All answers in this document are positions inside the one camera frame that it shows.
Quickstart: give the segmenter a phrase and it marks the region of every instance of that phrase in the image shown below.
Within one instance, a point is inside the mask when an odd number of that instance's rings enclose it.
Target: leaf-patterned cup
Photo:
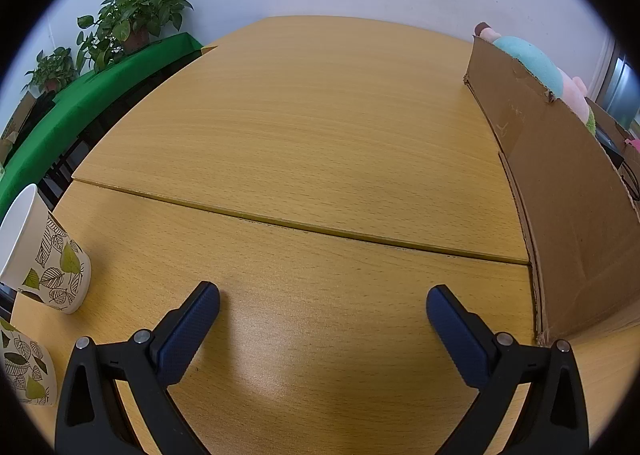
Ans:
[[[0,318],[0,367],[15,389],[18,401],[53,405],[58,395],[56,372],[46,348]]]
[[[49,307],[72,313],[91,279],[91,262],[30,184],[0,226],[0,281]]]

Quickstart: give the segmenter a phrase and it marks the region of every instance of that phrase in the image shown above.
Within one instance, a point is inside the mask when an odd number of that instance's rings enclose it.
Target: plant pot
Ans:
[[[58,92],[60,84],[56,79],[50,79],[44,82],[44,92]]]
[[[122,42],[124,54],[133,54],[149,44],[149,32],[142,26],[137,32],[131,31],[129,37]]]

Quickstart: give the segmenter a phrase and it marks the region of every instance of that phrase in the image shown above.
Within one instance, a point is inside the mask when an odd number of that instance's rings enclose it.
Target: leaf print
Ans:
[[[9,375],[23,375],[29,370],[29,364],[19,354],[15,352],[4,353],[4,372]]]
[[[63,273],[57,267],[48,267],[40,277],[40,283],[49,289],[62,285]]]
[[[66,290],[65,289],[51,289],[51,291],[49,291],[49,297],[54,302],[56,302],[56,304],[62,305],[63,303],[65,303],[65,300],[66,300]]]
[[[24,279],[24,282],[22,284],[30,287],[31,289],[39,289],[40,279],[38,278],[38,273],[33,271],[33,269],[30,269],[27,278]]]
[[[82,280],[82,273],[75,273],[71,275],[71,282],[69,282],[69,289],[71,293],[78,295],[78,287],[80,286],[80,280]]]
[[[53,235],[51,245],[57,252],[62,253],[62,248],[65,246],[65,239],[62,238],[62,235]]]
[[[44,267],[47,264],[47,260],[49,260],[49,255],[51,254],[51,232],[49,228],[45,228],[44,235],[42,236],[42,242],[40,243],[40,250],[38,251],[38,255],[36,256],[36,261]]]
[[[50,212],[47,215],[47,228],[52,231],[53,235],[62,235],[63,237],[67,236],[66,231],[62,225],[60,225],[58,219],[56,219]]]
[[[62,255],[60,255],[60,269],[65,273],[76,275],[80,272],[80,260],[69,244],[65,245]]]
[[[24,380],[23,375],[18,375],[14,377],[14,387],[16,390],[25,390],[27,387],[27,382]]]
[[[31,352],[33,353],[33,357],[42,358],[42,349],[40,348],[40,345],[38,345],[34,341],[30,341],[29,345],[31,346]]]
[[[42,359],[36,358],[35,356],[33,356],[33,359],[35,359],[37,366],[40,367],[40,370],[42,370],[42,372],[44,372],[45,374],[49,374],[49,372],[47,372],[47,366],[45,362],[42,361]]]
[[[31,357],[31,349],[27,345],[27,342],[20,339],[14,338],[15,349],[22,355],[24,359],[29,359]]]
[[[31,298],[32,300],[35,301],[39,301],[40,303],[44,303],[42,301],[42,298],[39,297],[37,294],[35,294],[34,292],[31,291],[20,291],[23,295],[28,296],[29,298]]]
[[[40,373],[40,369],[37,365],[31,367],[31,377],[33,377],[35,381],[42,381],[42,374]]]
[[[69,245],[71,246],[71,249],[73,249],[76,253],[82,253],[82,249],[80,249],[80,246],[74,239],[69,240]]]
[[[4,330],[17,331],[17,329],[13,325],[11,325],[7,320],[4,320],[2,318],[0,318],[0,325]]]
[[[31,376],[27,379],[27,387],[24,390],[24,395],[27,399],[40,399],[45,397],[44,387],[35,381]]]
[[[49,387],[44,389],[44,397],[41,397],[40,399],[38,399],[38,404],[46,405],[48,400],[49,400]]]

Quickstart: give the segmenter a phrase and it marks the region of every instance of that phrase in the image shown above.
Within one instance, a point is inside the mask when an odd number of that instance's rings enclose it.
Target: stuffed toy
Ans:
[[[551,59],[535,45],[515,36],[502,36],[488,24],[481,22],[474,31],[476,36],[494,44],[505,53],[520,61],[530,73],[548,88],[556,98],[562,99],[578,116],[592,136],[596,134],[596,121],[591,107],[584,99],[587,87],[579,77],[573,79],[556,67]]]

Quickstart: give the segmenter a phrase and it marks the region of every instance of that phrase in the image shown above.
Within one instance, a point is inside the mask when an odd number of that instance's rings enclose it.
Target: pothos plant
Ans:
[[[53,53],[44,56],[41,50],[36,56],[38,66],[35,70],[27,71],[24,75],[31,74],[31,81],[23,87],[27,89],[37,86],[40,92],[43,90],[62,90],[76,78],[74,61],[71,58],[71,49],[58,47]]]
[[[117,62],[129,54],[130,39],[148,33],[160,36],[162,26],[169,21],[180,30],[184,8],[193,6],[186,0],[105,0],[97,19],[92,15],[80,16],[80,29],[91,30],[88,34],[80,31],[76,44],[80,46],[76,57],[76,68],[81,70],[86,60],[94,62],[96,72],[109,63]]]

